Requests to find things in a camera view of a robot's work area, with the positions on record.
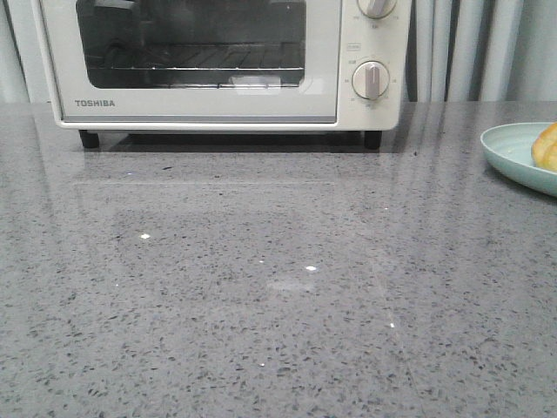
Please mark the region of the grey curtain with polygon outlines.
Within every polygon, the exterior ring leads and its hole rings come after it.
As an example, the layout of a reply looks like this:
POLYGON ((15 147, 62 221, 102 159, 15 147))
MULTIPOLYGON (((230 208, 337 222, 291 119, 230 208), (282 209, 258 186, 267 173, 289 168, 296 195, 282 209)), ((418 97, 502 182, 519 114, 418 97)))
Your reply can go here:
MULTIPOLYGON (((413 2, 404 97, 412 102, 554 101, 554 1, 413 2)), ((46 103, 29 1, 1 3, 1 101, 46 103)))

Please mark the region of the golden croissant bread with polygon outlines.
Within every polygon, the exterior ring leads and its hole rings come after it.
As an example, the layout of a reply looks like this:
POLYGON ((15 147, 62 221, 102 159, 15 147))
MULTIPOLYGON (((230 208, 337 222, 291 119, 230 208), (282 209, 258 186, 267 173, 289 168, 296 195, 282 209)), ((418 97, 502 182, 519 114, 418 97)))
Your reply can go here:
POLYGON ((531 156, 538 168, 557 171, 557 123, 548 126, 534 141, 531 156))

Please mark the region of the white Toshiba toaster oven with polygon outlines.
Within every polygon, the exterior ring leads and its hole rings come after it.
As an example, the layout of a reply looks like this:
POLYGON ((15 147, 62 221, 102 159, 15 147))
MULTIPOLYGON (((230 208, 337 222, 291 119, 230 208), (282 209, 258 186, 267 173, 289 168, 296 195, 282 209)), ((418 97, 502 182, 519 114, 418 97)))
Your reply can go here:
POLYGON ((49 59, 45 54, 41 25, 37 21, 37 35, 42 52, 50 101, 54 118, 60 127, 76 130, 86 148, 99 144, 99 133, 127 132, 133 134, 246 134, 274 132, 356 132, 363 136, 369 148, 376 148, 383 131, 391 130, 399 122, 403 79, 406 68, 412 5, 397 1, 393 11, 382 19, 371 19, 359 9, 357 1, 339 1, 342 4, 339 41, 339 78, 337 118, 332 123, 67 123, 61 120, 58 106, 52 100, 53 82, 49 59), (382 63, 390 74, 386 92, 377 100, 359 97, 352 87, 352 75, 363 63, 382 63))

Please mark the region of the lower oven control knob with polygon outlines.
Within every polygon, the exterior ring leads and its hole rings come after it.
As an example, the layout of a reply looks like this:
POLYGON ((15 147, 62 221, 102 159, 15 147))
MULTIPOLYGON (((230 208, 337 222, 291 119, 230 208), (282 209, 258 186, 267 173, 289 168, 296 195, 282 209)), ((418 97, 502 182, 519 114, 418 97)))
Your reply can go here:
POLYGON ((352 75, 352 87, 364 99, 377 100, 390 83, 388 69, 380 62, 368 61, 361 64, 352 75))

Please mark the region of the oven control knob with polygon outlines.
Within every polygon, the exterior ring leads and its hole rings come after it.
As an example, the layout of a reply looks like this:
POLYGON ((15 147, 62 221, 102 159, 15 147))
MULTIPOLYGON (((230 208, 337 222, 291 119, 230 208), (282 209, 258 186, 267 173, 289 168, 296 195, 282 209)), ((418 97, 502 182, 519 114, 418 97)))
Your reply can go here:
POLYGON ((387 17, 395 8, 396 0, 358 0, 360 11, 371 19, 387 17))
POLYGON ((352 87, 364 99, 377 100, 390 83, 388 69, 380 62, 368 61, 361 64, 352 75, 352 87))

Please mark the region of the upper oven control knob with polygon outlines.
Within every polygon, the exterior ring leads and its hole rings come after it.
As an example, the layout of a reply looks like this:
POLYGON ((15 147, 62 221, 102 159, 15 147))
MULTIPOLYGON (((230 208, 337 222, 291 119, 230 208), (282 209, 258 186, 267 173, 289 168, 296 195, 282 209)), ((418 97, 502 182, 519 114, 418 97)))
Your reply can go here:
POLYGON ((396 0, 358 0, 360 11, 371 19, 387 17, 395 8, 396 0))

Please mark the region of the glass oven door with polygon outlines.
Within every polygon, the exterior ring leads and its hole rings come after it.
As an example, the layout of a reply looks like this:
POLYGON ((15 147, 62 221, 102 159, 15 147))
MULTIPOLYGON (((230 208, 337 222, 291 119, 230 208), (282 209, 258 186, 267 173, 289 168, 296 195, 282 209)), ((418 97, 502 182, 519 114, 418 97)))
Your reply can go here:
POLYGON ((38 1, 52 100, 67 123, 332 123, 339 1, 38 1), (90 68, 112 44, 305 44, 299 70, 90 68))

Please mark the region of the light green plate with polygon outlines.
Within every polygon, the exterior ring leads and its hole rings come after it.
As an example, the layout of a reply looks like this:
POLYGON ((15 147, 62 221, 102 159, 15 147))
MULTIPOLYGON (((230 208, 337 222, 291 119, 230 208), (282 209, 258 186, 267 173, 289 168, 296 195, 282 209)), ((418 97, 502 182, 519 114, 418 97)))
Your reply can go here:
POLYGON ((536 192, 556 197, 556 172, 539 168, 531 155, 534 141, 549 122, 499 125, 484 131, 480 143, 496 171, 536 192))

